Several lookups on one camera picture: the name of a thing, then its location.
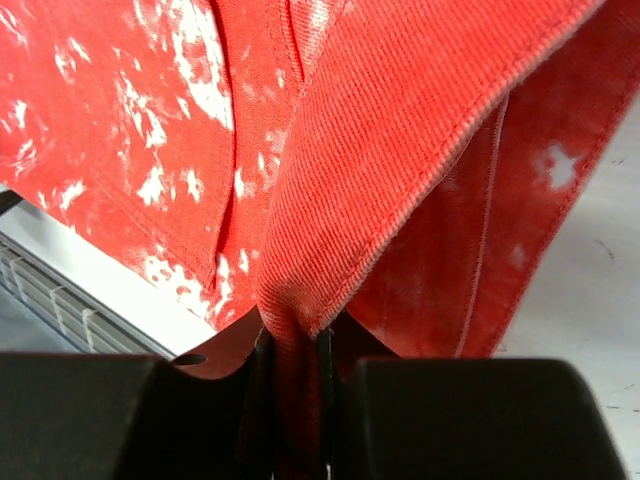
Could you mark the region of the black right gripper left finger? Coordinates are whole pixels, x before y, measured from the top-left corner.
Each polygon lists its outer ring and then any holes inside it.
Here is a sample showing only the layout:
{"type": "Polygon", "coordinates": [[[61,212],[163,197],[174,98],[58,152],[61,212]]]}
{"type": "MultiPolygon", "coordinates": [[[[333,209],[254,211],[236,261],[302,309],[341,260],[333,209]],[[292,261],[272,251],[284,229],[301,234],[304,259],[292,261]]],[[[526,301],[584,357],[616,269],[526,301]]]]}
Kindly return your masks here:
{"type": "Polygon", "coordinates": [[[5,353],[5,479],[267,479],[269,339],[257,310],[174,360],[5,353]]]}

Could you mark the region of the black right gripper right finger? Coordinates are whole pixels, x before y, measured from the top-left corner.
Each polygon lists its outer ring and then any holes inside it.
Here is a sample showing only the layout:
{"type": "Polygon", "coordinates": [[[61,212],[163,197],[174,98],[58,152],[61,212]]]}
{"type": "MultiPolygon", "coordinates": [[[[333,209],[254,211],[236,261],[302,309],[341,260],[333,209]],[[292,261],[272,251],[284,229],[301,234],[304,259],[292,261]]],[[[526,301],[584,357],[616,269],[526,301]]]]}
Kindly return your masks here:
{"type": "Polygon", "coordinates": [[[404,359],[349,314],[317,339],[330,479],[622,479],[591,390],[557,359],[404,359]]]}

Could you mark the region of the red white tie-dye trousers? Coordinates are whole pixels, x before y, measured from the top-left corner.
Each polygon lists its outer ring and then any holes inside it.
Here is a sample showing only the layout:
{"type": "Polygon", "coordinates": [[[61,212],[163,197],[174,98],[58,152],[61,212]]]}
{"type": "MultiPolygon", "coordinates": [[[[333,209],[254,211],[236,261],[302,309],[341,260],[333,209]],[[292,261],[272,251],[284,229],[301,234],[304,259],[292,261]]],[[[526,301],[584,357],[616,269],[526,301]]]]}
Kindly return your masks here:
{"type": "Polygon", "coordinates": [[[1,181],[213,325],[256,306],[307,479],[320,332],[492,354],[638,90],[635,1],[5,1],[1,181]]]}

